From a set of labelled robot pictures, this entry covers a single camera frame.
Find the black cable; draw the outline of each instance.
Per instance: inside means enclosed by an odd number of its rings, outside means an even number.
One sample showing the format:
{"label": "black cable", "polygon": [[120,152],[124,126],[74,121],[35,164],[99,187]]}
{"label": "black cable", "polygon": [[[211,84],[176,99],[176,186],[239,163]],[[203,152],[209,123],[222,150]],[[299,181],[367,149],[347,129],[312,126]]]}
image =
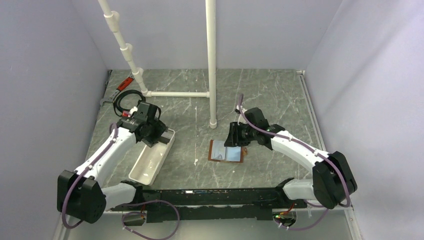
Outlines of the black cable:
{"label": "black cable", "polygon": [[293,224],[296,223],[296,219],[294,217],[283,217],[283,218],[273,217],[273,219],[276,223],[277,222],[280,223],[283,227],[291,227]]}
{"label": "black cable", "polygon": [[157,110],[159,111],[159,116],[157,117],[157,119],[161,119],[161,115],[162,115],[162,110],[160,107],[157,108]]}
{"label": "black cable", "polygon": [[140,96],[140,98],[141,98],[141,101],[143,101],[143,102],[145,102],[146,101],[146,97],[145,96],[143,96],[143,93],[141,93],[140,91],[138,91],[138,90],[135,90],[135,89],[131,89],[131,90],[127,90],[127,91],[123,91],[123,92],[121,92],[119,95],[117,95],[114,99],[113,99],[113,111],[115,112],[115,114],[118,116],[118,117],[121,117],[122,116],[122,113],[124,112],[124,111],[127,111],[127,112],[129,112],[130,111],[130,109],[127,109],[127,108],[123,108],[122,106],[121,106],[121,101],[122,101],[122,99],[124,98],[124,97],[126,97],[126,96],[128,96],[128,95],[131,95],[131,94],[136,94],[136,95],[138,95],[138,96]]}

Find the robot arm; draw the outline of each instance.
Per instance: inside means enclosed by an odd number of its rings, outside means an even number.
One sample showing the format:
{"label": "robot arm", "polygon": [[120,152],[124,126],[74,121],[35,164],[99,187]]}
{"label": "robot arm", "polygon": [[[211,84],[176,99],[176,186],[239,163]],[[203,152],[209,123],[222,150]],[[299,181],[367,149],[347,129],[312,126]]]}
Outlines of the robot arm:
{"label": "robot arm", "polygon": [[152,147],[170,141],[167,126],[156,117],[158,111],[160,116],[158,106],[139,101],[132,114],[117,122],[116,129],[88,160],[73,172],[64,170],[57,179],[57,210],[94,223],[104,210],[137,198],[141,187],[136,183],[124,181],[111,187],[101,186],[116,162],[136,143],[143,141]]}
{"label": "robot arm", "polygon": [[341,179],[323,158],[331,161],[341,172],[349,194],[357,190],[352,171],[342,153],[319,150],[295,138],[284,127],[269,125],[257,107],[247,110],[244,115],[256,128],[271,134],[258,131],[246,123],[231,122],[224,144],[226,147],[242,147],[249,145],[251,141],[257,141],[270,150],[289,156],[312,173],[312,179],[289,178],[278,186],[288,199],[318,200],[324,207],[333,209],[346,198]]}

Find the red tool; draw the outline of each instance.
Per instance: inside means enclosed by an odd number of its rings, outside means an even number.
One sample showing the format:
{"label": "red tool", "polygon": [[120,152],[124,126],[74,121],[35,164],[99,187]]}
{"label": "red tool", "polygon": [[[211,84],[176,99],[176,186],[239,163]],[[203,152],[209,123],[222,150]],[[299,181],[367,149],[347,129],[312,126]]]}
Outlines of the red tool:
{"label": "red tool", "polygon": [[100,100],[100,106],[103,105],[104,102],[113,102],[115,97],[122,92],[130,83],[134,80],[132,77],[127,77],[117,88],[116,90],[110,95],[110,97],[104,97]]}

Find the red handle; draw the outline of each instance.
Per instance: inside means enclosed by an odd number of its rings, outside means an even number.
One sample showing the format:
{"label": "red handle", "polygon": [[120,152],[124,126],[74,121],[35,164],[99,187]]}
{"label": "red handle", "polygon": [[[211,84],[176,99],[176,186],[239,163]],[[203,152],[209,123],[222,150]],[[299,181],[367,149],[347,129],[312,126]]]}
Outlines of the red handle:
{"label": "red handle", "polygon": [[116,89],[122,92],[122,90],[124,90],[126,87],[128,87],[128,85],[130,85],[130,83],[133,80],[134,80],[134,78],[128,77]]}

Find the wire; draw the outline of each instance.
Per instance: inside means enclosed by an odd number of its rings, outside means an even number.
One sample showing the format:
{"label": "wire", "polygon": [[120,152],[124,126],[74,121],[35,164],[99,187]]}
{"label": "wire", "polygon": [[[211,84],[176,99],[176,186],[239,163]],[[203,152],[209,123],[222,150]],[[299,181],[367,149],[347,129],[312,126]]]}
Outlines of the wire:
{"label": "wire", "polygon": [[[238,99],[238,108],[239,109],[241,109],[241,107],[242,107],[242,103],[243,103],[243,93],[242,94],[240,94],[240,97],[239,97],[239,99]],[[244,118],[244,120],[246,121],[246,123],[247,124],[249,124],[249,126],[251,126],[253,129],[255,129],[255,130],[257,130],[257,131],[259,131],[259,132],[261,132],[261,133],[264,133],[264,134],[268,134],[268,135],[271,135],[271,136],[275,136],[275,137],[279,137],[279,138],[283,138],[283,139],[289,139],[289,137],[287,137],[287,136],[283,136],[283,135],[280,135],[280,134],[277,134],[277,133],[273,133],[273,132],[269,132],[269,131],[265,131],[265,130],[262,130],[262,129],[260,129],[259,127],[257,127],[257,126],[255,126],[255,125],[253,125],[253,123],[251,123],[248,119],[247,119],[247,117],[245,116],[245,113],[243,112],[243,111],[240,111],[240,115],[242,115],[243,116],[243,118]],[[315,150],[313,149],[313,148],[311,148],[308,144],[306,144],[306,143],[304,143],[303,141],[301,141],[301,140],[298,140],[298,139],[295,139],[295,138],[293,138],[293,139],[291,139],[293,142],[295,142],[295,143],[298,143],[298,144],[300,144],[300,145],[302,145],[303,147],[305,147],[306,149],[308,149],[309,151],[311,151],[312,153],[314,153],[315,152]],[[320,154],[320,153],[318,153],[318,155],[317,155],[318,157],[320,157],[321,159],[323,159],[325,162],[327,162],[333,169],[334,169],[334,171],[336,172],[336,174],[337,174],[337,176],[340,178],[340,182],[341,182],[341,185],[343,186],[343,190],[344,190],[344,194],[346,195],[346,204],[339,204],[340,206],[342,206],[342,207],[350,207],[350,205],[351,205],[351,198],[350,198],[350,195],[349,195],[349,191],[348,191],[348,186],[347,186],[347,184],[346,184],[346,181],[345,181],[345,179],[343,178],[343,175],[342,175],[342,173],[340,172],[340,170],[337,168],[337,166],[334,164],[334,163],[332,163],[330,160],[328,160],[328,158],[326,158],[325,156],[323,156],[322,154]],[[287,229],[288,230],[293,230],[293,231],[302,231],[302,230],[308,230],[308,229],[311,229],[311,228],[313,228],[313,227],[315,227],[318,223],[320,223],[321,222],[321,220],[327,215],[327,213],[329,212],[329,209],[327,208],[327,209],[325,209],[325,211],[324,211],[324,213],[322,213],[322,215],[319,217],[319,219],[316,221],[316,222],[314,222],[313,224],[311,224],[311,225],[309,225],[309,226],[306,226],[306,227],[300,227],[300,228],[288,228],[287,227]]]}
{"label": "wire", "polygon": [[151,201],[145,201],[145,202],[142,202],[142,203],[121,204],[121,206],[137,207],[137,206],[141,206],[141,205],[144,206],[146,204],[152,204],[152,203],[164,203],[164,204],[167,204],[167,205],[171,206],[174,209],[174,211],[176,213],[176,218],[177,218],[177,220],[176,220],[176,227],[175,227],[175,229],[173,230],[173,232],[169,236],[164,237],[164,238],[151,238],[151,237],[145,236],[145,235],[143,235],[143,234],[141,234],[141,233],[139,233],[137,231],[134,231],[133,229],[125,226],[125,222],[124,222],[125,218],[127,216],[130,216],[130,215],[139,215],[140,212],[138,212],[138,211],[132,211],[132,212],[128,212],[128,213],[124,214],[122,216],[122,219],[121,219],[122,227],[123,227],[123,229],[125,229],[125,230],[127,230],[127,231],[129,231],[129,232],[131,232],[131,233],[133,233],[133,234],[135,234],[137,236],[139,236],[139,237],[142,237],[144,239],[147,239],[147,240],[167,240],[167,239],[169,239],[170,237],[172,237],[177,232],[177,229],[180,226],[180,213],[178,213],[177,208],[174,205],[172,205],[172,203],[170,203],[168,201],[165,201],[165,200],[151,200]]}
{"label": "wire", "polygon": [[291,211],[294,207],[295,207],[295,203],[293,202],[293,203],[291,204],[290,208],[289,208],[287,211],[280,212],[280,215],[287,215],[287,214],[289,214],[289,213],[290,213],[290,211]]}
{"label": "wire", "polygon": [[[241,109],[241,107],[242,107],[242,102],[243,102],[243,93],[240,94],[240,97],[238,99],[238,108],[239,109]],[[275,136],[275,137],[279,137],[279,138],[283,138],[283,139],[288,139],[289,140],[289,137],[288,136],[284,136],[284,135],[280,135],[280,134],[277,134],[277,133],[265,131],[265,130],[262,130],[259,127],[253,125],[253,123],[251,123],[246,118],[245,113],[243,111],[240,111],[240,114],[243,116],[243,118],[246,121],[246,123],[249,124],[253,129],[255,129],[255,130],[257,130],[257,131],[259,131],[261,133],[264,133],[264,134],[268,134],[268,135],[271,135],[271,136]],[[301,140],[298,140],[298,139],[293,138],[293,139],[291,139],[291,141],[302,145],[303,147],[305,147],[306,149],[308,149],[312,153],[315,152],[315,150],[313,148],[311,148],[308,144],[304,143]],[[341,182],[341,185],[343,186],[344,194],[346,195],[346,201],[347,201],[347,203],[346,204],[341,204],[340,203],[339,205],[342,206],[342,207],[345,207],[345,208],[350,207],[351,206],[351,198],[350,198],[350,195],[349,195],[348,186],[346,184],[345,179],[343,178],[342,173],[340,172],[340,170],[337,168],[337,166],[333,162],[331,162],[328,158],[326,158],[325,156],[323,156],[321,153],[318,153],[317,156],[320,157],[321,159],[323,159],[326,163],[328,163],[334,169],[334,171],[337,173],[337,176],[340,178],[340,182]]]}
{"label": "wire", "polygon": [[141,101],[143,101],[143,102],[146,101],[146,97],[143,96],[143,93],[140,92],[140,91],[138,91],[138,90],[131,89],[131,90],[126,90],[126,91],[121,92],[119,95],[115,96],[115,98],[113,99],[113,103],[112,103],[113,104],[113,111],[115,112],[115,114],[117,116],[121,117],[122,116],[122,113],[124,111],[127,111],[127,112],[130,111],[129,108],[123,108],[121,106],[121,101],[122,101],[122,99],[124,99],[124,97],[126,97],[128,95],[131,95],[131,94],[136,94],[136,95],[140,96]]}
{"label": "wire", "polygon": [[283,224],[281,222],[278,222],[275,218],[272,218],[274,220],[274,223],[278,225],[278,227],[281,227]]}
{"label": "wire", "polygon": [[242,115],[238,115],[237,125],[240,125],[240,118],[241,117],[242,117]]}
{"label": "wire", "polygon": [[313,227],[315,227],[317,224],[319,224],[321,222],[321,220],[323,220],[323,218],[329,213],[329,209],[326,208],[325,211],[322,213],[322,215],[318,218],[318,220],[316,220],[314,223],[312,223],[309,226],[305,226],[305,227],[287,227],[287,230],[291,230],[291,231],[303,231],[303,230],[308,230],[311,229]]}
{"label": "wire", "polygon": [[157,110],[159,112],[159,116],[157,117],[157,119],[160,119],[161,118],[161,115],[162,115],[162,110],[161,110],[160,107],[158,107]]}
{"label": "wire", "polygon": [[145,208],[146,208],[146,205],[143,205],[143,207],[141,208],[141,211],[140,211],[141,218],[143,218],[143,219],[145,219],[145,216],[146,216],[146,214],[144,213]]}
{"label": "wire", "polygon": [[90,164],[78,175],[78,177],[75,179],[75,181],[72,183],[72,185],[70,186],[69,190],[66,193],[65,200],[63,201],[62,216],[61,217],[62,217],[62,223],[65,226],[65,228],[67,228],[67,229],[74,229],[74,228],[76,228],[78,225],[80,225],[83,222],[82,220],[80,220],[75,225],[69,225],[67,223],[67,220],[66,220],[66,210],[67,210],[67,207],[68,207],[69,198],[71,197],[71,193],[75,189],[75,187],[77,186],[78,182],[90,170],[89,166],[94,166],[103,157],[103,155],[112,147],[112,145],[116,142],[116,141],[114,141],[118,137],[118,127],[117,127],[117,124],[116,123],[112,123],[109,126],[109,133],[112,133],[112,129],[113,129],[113,138],[112,138],[112,140],[110,140],[110,142],[103,149],[103,151],[101,151],[99,153],[99,155],[97,155],[94,158],[94,160],[92,162],[90,162]]}

